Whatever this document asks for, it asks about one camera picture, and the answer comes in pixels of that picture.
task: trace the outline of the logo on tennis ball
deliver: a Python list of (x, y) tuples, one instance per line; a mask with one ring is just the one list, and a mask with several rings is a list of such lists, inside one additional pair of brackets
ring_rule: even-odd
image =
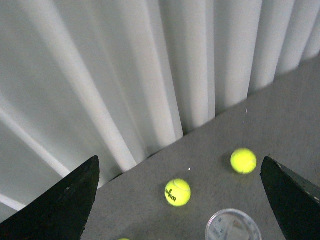
[(170, 189), (170, 191), (168, 191), (168, 189), (165, 189), (165, 193), (168, 194), (168, 198), (170, 198), (172, 201), (175, 202), (177, 198), (175, 196), (172, 196), (171, 192), (172, 192), (172, 189)]

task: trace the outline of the clear plastic container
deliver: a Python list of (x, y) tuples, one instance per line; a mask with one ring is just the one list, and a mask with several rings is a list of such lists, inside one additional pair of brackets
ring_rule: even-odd
[(255, 221), (237, 209), (218, 211), (205, 230), (205, 240), (262, 240)]

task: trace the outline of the curtain fold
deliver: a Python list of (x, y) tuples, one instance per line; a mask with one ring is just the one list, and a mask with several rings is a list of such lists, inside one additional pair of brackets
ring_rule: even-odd
[(320, 52), (320, 0), (0, 1), (0, 221), (99, 187)]

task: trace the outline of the yellow tennis ball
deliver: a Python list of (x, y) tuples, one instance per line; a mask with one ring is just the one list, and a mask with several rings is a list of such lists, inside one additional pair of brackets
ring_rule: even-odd
[(189, 202), (191, 189), (185, 180), (173, 179), (166, 185), (164, 194), (171, 205), (180, 207)]
[(231, 166), (239, 174), (252, 173), (257, 166), (257, 157), (251, 150), (239, 148), (231, 155)]

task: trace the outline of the gray carpet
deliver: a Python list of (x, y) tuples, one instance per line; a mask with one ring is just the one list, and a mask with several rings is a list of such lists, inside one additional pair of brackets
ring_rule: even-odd
[[(235, 208), (255, 220), (263, 240), (284, 240), (261, 164), (270, 156), (320, 186), (319, 110), (317, 57), (99, 189), (82, 239), (204, 240), (211, 216)], [(230, 166), (240, 147), (258, 159), (249, 175)], [(166, 183), (174, 178), (191, 186), (183, 207), (165, 199)]]

